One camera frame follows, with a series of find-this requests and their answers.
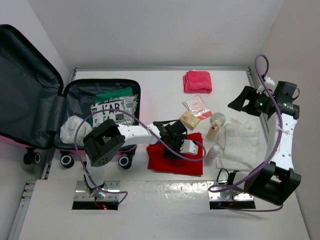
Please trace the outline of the small yellow cardboard box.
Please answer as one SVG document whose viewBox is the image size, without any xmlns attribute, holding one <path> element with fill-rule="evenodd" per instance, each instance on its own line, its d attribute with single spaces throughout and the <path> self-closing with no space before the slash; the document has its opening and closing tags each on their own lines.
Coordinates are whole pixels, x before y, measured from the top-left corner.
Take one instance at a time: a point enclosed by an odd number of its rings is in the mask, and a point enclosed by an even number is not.
<svg viewBox="0 0 320 240">
<path fill-rule="evenodd" d="M 194 130 L 200 119 L 189 111 L 185 111 L 179 120 L 190 130 Z"/>
</svg>

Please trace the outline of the red cloth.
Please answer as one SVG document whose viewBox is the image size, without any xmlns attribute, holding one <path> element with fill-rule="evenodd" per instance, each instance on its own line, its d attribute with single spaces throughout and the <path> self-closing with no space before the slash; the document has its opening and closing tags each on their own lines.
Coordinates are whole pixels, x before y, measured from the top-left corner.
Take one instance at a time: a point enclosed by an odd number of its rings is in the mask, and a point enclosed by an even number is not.
<svg viewBox="0 0 320 240">
<path fill-rule="evenodd" d="M 165 157 L 167 149 L 163 144 L 150 144 L 147 148 L 148 169 L 155 172 L 201 176 L 203 174 L 203 161 L 189 161 L 178 158 L 176 155 L 173 157 Z"/>
</svg>

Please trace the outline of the pink towel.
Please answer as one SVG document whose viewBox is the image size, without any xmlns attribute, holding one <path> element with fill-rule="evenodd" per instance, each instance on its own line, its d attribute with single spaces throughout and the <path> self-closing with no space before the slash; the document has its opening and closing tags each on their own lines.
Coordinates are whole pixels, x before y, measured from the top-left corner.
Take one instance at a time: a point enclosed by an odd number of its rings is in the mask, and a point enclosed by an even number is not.
<svg viewBox="0 0 320 240">
<path fill-rule="evenodd" d="M 207 71 L 189 70 L 182 79 L 186 94 L 210 94 L 213 90 L 211 75 Z"/>
</svg>

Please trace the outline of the white cloth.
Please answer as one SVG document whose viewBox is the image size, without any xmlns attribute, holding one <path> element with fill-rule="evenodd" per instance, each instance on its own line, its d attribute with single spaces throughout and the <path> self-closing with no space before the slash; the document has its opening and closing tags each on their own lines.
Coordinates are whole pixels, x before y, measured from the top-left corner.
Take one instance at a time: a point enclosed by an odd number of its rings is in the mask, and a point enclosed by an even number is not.
<svg viewBox="0 0 320 240">
<path fill-rule="evenodd" d="M 255 121 L 230 118 L 217 134 L 216 168 L 250 172 L 260 164 L 260 130 Z"/>
</svg>

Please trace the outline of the black white newspaper print bag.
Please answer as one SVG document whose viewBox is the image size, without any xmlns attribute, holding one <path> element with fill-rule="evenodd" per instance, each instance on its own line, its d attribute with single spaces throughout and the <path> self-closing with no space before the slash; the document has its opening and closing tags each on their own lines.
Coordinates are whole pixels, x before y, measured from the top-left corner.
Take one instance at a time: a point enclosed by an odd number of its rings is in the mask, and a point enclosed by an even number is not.
<svg viewBox="0 0 320 240">
<path fill-rule="evenodd" d="M 90 107 L 92 113 L 104 111 L 91 117 L 92 127 L 96 128 L 109 119 L 112 119 L 116 124 L 133 125 L 135 120 L 131 116 L 124 114 L 123 111 L 134 116 L 138 107 L 138 96 L 138 94 L 121 96 L 93 104 Z"/>
</svg>

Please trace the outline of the green printed shirt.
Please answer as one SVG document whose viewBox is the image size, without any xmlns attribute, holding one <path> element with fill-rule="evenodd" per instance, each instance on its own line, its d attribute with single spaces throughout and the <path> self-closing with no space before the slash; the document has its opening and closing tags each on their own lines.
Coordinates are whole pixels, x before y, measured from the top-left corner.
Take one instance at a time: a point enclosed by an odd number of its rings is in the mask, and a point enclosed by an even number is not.
<svg viewBox="0 0 320 240">
<path fill-rule="evenodd" d="M 104 102 L 106 100 L 114 99 L 114 98 L 120 98 L 120 97 L 126 97 L 133 95 L 133 91 L 131 87 L 126 87 L 122 89 L 118 89 L 112 92 L 104 92 L 104 93 L 98 93 L 95 96 L 94 103 L 100 103 Z"/>
</svg>

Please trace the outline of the white drawstring pouch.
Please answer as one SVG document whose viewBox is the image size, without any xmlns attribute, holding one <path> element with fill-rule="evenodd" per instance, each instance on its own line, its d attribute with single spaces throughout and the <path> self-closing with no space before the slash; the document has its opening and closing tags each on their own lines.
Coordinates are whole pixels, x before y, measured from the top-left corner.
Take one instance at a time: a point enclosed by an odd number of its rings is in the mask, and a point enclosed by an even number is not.
<svg viewBox="0 0 320 240">
<path fill-rule="evenodd" d="M 74 144 L 75 143 L 75 135 L 79 125 L 82 123 L 83 119 L 73 115 L 70 116 L 66 122 L 60 128 L 60 140 L 64 144 Z M 84 122 L 80 129 L 78 130 L 76 143 L 78 146 L 83 147 L 83 139 L 86 135 L 88 135 L 93 128 L 88 122 Z"/>
</svg>

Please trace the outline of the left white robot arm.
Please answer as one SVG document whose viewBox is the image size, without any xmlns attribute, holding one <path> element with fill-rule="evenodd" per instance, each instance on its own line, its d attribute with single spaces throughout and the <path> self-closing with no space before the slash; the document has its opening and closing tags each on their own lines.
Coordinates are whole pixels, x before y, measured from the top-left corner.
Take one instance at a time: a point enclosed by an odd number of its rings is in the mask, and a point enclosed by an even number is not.
<svg viewBox="0 0 320 240">
<path fill-rule="evenodd" d="M 103 183 L 102 166 L 108 164 L 118 152 L 138 144 L 154 145 L 159 140 L 164 141 L 171 149 L 164 150 L 162 156 L 166 159 L 173 159 L 177 154 L 194 153 L 194 148 L 187 139 L 187 129 L 179 120 L 173 124 L 154 121 L 143 127 L 117 124 L 109 119 L 87 134 L 83 139 L 88 170 L 84 181 L 89 196 L 100 197 L 101 193 L 95 186 L 107 189 Z"/>
</svg>

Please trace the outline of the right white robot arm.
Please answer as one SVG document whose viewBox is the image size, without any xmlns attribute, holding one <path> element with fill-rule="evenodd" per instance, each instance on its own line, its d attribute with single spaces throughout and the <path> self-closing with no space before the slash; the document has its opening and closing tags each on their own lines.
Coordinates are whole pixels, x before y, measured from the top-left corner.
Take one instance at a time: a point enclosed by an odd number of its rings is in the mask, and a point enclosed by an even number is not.
<svg viewBox="0 0 320 240">
<path fill-rule="evenodd" d="M 245 86 L 228 107 L 259 117 L 267 115 L 267 150 L 260 165 L 244 178 L 244 192 L 276 206 L 297 189 L 301 175 L 294 171 L 292 160 L 293 136 L 300 116 L 294 104 L 294 83 L 279 81 L 269 93 L 265 89 Z"/>
</svg>

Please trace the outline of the clear zip bag red label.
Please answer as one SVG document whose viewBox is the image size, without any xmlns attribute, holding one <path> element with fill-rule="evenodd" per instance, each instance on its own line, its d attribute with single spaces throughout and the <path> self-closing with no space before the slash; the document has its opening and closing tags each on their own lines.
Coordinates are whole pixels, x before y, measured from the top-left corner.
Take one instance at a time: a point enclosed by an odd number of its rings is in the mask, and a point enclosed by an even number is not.
<svg viewBox="0 0 320 240">
<path fill-rule="evenodd" d="M 183 101 L 182 104 L 191 114 L 193 114 L 200 120 L 204 120 L 213 116 L 213 113 L 209 110 L 200 95 L 195 95 Z"/>
</svg>

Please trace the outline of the white pink spray bottle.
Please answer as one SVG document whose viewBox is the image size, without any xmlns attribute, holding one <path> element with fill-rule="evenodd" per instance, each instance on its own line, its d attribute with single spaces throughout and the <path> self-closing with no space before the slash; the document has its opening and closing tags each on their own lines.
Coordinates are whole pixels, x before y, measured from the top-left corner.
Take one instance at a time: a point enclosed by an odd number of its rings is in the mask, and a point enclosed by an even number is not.
<svg viewBox="0 0 320 240">
<path fill-rule="evenodd" d="M 207 152 L 205 158 L 204 158 L 204 162 L 206 165 L 211 165 L 214 160 L 217 158 L 217 156 L 220 154 L 221 152 L 221 146 L 218 144 L 213 145 L 209 151 Z"/>
</svg>

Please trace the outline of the pink suitcase with dark lining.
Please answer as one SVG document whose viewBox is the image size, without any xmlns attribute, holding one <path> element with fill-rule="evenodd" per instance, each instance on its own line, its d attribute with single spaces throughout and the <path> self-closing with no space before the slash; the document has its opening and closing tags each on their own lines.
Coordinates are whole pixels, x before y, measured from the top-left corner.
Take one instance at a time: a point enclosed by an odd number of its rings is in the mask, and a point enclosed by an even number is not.
<svg viewBox="0 0 320 240">
<path fill-rule="evenodd" d="M 60 139 L 60 129 L 71 116 L 91 113 L 97 94 L 141 87 L 131 79 L 78 79 L 64 84 L 56 68 L 15 27 L 0 27 L 0 135 L 23 146 L 26 165 L 38 164 L 40 150 L 60 150 L 65 168 L 74 164 L 74 144 Z"/>
</svg>

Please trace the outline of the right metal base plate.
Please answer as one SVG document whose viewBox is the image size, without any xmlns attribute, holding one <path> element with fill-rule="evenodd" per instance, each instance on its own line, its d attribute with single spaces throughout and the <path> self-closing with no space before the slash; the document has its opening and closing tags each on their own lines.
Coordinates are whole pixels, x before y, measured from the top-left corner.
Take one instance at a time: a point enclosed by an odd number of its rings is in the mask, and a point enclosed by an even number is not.
<svg viewBox="0 0 320 240">
<path fill-rule="evenodd" d="M 244 193 L 238 189 L 229 189 L 219 191 L 222 189 L 219 185 L 225 185 L 226 180 L 207 181 L 208 197 L 212 202 L 234 202 L 234 201 L 253 201 L 254 197 L 248 193 Z"/>
</svg>

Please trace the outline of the metal base plate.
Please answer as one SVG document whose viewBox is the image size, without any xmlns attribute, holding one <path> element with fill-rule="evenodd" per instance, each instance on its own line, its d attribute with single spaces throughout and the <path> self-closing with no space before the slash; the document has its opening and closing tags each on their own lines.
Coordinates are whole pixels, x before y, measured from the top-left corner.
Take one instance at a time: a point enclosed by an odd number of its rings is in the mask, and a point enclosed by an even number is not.
<svg viewBox="0 0 320 240">
<path fill-rule="evenodd" d="M 120 197 L 120 182 L 119 181 L 105 181 L 103 188 L 104 191 L 93 190 L 90 193 L 84 180 L 77 181 L 74 198 L 75 202 L 93 202 L 95 198 L 100 202 L 118 202 Z"/>
<path fill-rule="evenodd" d="M 244 193 L 238 189 L 229 189 L 219 191 L 222 189 L 219 185 L 225 185 L 226 180 L 207 181 L 208 197 L 212 202 L 234 202 L 234 201 L 253 201 L 254 197 L 248 193 Z"/>
</svg>

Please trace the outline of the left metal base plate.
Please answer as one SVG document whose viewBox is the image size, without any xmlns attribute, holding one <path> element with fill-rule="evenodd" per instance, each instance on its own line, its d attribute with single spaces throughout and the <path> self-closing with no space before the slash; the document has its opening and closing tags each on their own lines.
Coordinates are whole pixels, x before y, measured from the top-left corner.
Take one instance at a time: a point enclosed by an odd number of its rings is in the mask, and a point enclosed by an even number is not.
<svg viewBox="0 0 320 240">
<path fill-rule="evenodd" d="M 93 202 L 95 198 L 100 202 L 118 202 L 120 197 L 120 182 L 119 181 L 105 181 L 103 188 L 104 191 L 93 190 L 90 193 L 84 180 L 77 181 L 74 198 L 75 202 Z"/>
</svg>

